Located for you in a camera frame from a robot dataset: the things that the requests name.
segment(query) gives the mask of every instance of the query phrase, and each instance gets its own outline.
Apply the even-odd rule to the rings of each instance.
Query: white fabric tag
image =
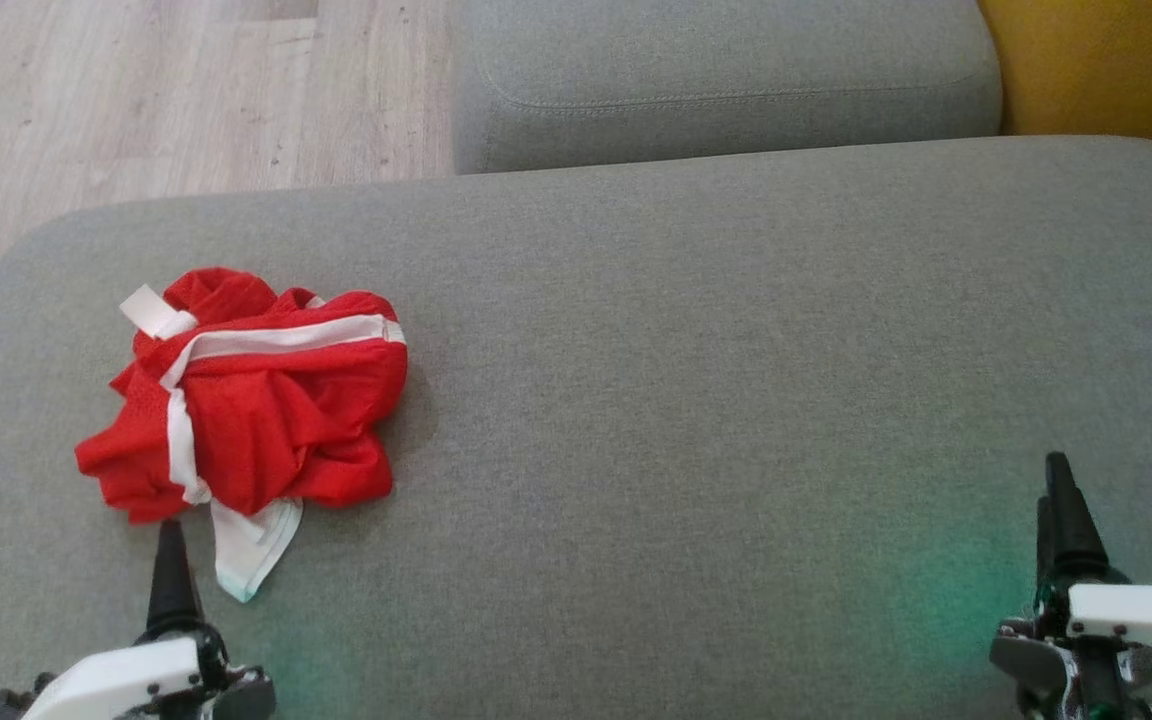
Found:
[[[159,340],[198,327],[198,319],[195,316],[168,305],[168,301],[161,300],[159,293],[151,290],[147,285],[142,285],[141,289],[134,291],[132,296],[124,300],[118,309],[122,310],[127,319],[132,320],[132,325],[141,328],[142,333]]]
[[[238,602],[256,594],[270,570],[287,551],[301,528],[300,500],[279,498],[248,518],[211,501],[211,525],[215,530],[215,582]]]

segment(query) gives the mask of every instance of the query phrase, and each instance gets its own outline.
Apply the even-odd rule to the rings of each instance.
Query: robotic arm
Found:
[[[1033,617],[998,627],[990,661],[1016,680],[1026,720],[1152,720],[1152,585],[1111,566],[1069,460],[1047,456],[1038,500]]]
[[[0,691],[0,720],[268,720],[274,683],[260,666],[229,665],[202,615],[180,524],[159,529],[143,634],[131,647],[38,675],[32,692]]]

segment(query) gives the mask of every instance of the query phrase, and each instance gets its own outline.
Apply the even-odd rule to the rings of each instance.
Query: gray fabric surface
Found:
[[[973,0],[465,0],[456,168],[993,135]]]
[[[980,138],[152,202],[0,265],[0,685],[131,641],[152,528],[74,469],[120,301],[389,297],[396,493],[238,606],[282,717],[1011,719],[1043,454],[1152,582],[1152,143]]]

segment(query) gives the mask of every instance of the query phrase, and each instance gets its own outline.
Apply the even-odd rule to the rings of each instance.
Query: crumpled red garment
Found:
[[[197,475],[230,509],[253,515],[280,497],[340,507],[388,495],[389,461],[372,425],[397,404],[407,346],[387,300],[348,291],[312,306],[320,301],[311,291],[275,295],[258,276],[226,268],[194,270],[164,300],[195,314],[197,327],[166,340],[136,333],[136,359],[109,384],[126,399],[122,411],[74,448],[78,469],[100,480],[106,503],[128,511],[132,523],[187,508],[182,486],[170,479],[169,392],[160,379],[189,342],[219,331],[300,328],[294,333],[300,338],[356,314],[382,316],[396,336],[194,357],[179,387],[194,429]],[[217,338],[236,336],[210,336],[210,342]]]

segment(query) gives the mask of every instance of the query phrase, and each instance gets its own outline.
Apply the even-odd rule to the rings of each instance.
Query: floor plank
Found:
[[[0,256],[111,202],[448,176],[449,3],[0,3]]]

